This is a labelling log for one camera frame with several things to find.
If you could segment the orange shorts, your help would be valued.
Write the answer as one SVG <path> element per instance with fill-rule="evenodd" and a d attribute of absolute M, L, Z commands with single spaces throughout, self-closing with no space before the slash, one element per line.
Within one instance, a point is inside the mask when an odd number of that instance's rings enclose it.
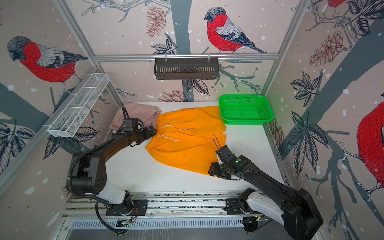
<path fill-rule="evenodd" d="M 208 175 L 217 147 L 226 143 L 225 131 L 218 106 L 168 112 L 158 116 L 146 150 L 161 164 Z"/>

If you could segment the pink shorts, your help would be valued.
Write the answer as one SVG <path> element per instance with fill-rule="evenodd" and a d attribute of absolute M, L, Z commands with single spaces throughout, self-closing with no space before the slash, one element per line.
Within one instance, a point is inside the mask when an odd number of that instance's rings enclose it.
<path fill-rule="evenodd" d="M 125 103 L 123 105 L 130 118 L 138 118 L 144 123 L 144 127 L 152 126 L 157 128 L 157 118 L 161 110 L 156 106 L 142 105 L 137 103 Z M 112 120 L 110 128 L 117 131 L 123 123 L 123 108 L 120 108 Z"/>

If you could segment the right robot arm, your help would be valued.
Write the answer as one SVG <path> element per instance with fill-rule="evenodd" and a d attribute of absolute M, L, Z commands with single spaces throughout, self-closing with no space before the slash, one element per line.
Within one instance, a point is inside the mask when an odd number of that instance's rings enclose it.
<path fill-rule="evenodd" d="M 252 185 L 236 199 L 227 199 L 225 211 L 229 215 L 247 215 L 245 231 L 254 232 L 255 218 L 261 213 L 284 226 L 294 240 L 310 240 L 324 220 L 312 198 L 304 189 L 286 186 L 258 168 L 245 156 L 236 157 L 227 146 L 216 151 L 219 162 L 211 164 L 209 174 L 225 180 L 244 180 Z"/>

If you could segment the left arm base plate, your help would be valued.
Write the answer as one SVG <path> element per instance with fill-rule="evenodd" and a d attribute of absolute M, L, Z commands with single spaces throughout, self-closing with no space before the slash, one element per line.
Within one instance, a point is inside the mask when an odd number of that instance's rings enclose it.
<path fill-rule="evenodd" d="M 125 216 L 145 216 L 148 200 L 128 200 L 120 205 L 108 205 L 106 216 L 108 217 L 125 217 Z"/>

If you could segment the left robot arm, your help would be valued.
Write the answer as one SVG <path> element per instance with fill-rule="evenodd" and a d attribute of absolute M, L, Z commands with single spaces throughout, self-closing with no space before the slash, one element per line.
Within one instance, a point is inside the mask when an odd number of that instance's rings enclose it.
<path fill-rule="evenodd" d="M 76 198 L 96 200 L 124 214 L 131 212 L 131 194 L 111 184 L 107 178 L 106 161 L 132 143 L 140 145 L 154 137 L 152 126 L 133 132 L 116 132 L 103 144 L 73 155 L 68 171 L 66 188 Z"/>

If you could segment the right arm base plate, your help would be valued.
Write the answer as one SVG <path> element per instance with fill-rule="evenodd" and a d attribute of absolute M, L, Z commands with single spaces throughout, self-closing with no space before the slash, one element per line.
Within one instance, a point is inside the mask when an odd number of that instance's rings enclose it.
<path fill-rule="evenodd" d="M 223 208 L 228 215 L 264 215 L 253 211 L 248 203 L 241 199 L 225 199 L 226 205 Z"/>

